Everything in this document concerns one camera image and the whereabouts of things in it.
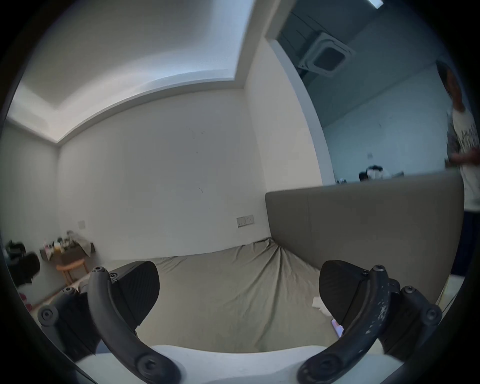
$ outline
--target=gray bedsheet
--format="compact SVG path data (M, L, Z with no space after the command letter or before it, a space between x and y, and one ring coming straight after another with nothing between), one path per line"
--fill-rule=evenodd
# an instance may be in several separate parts
M137 328L150 346L245 353L337 340L331 318L312 307L320 271L271 239L152 261L160 294Z

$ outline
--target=ceiling vent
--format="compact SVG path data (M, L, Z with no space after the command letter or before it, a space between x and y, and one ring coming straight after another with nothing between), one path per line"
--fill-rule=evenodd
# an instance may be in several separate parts
M322 32L300 60L298 67L332 77L351 58L355 52L336 38Z

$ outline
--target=person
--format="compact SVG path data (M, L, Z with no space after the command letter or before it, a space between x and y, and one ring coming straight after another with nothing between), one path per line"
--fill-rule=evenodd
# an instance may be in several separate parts
M451 273L465 276L473 257L480 231L480 148L477 127L462 100L462 90L450 67L437 61L437 71L452 99L448 116L447 155L451 164L460 167L464 185L462 232Z

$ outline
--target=light switch panel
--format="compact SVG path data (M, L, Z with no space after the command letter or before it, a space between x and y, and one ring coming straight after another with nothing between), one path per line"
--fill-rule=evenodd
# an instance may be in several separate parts
M245 216L245 225L253 224L254 222L253 215Z
M247 225L247 223L245 223L245 216L237 217L237 225L239 228Z

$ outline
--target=white t-shirt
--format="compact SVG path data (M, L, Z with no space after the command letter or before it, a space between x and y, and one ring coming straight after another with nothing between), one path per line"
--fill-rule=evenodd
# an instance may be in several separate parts
M465 108L463 112L456 109L452 111L453 127L460 143L461 153L468 152L473 147L479 146L477 127L472 114ZM460 172L465 189L465 210L480 212L480 167L475 165L462 165Z

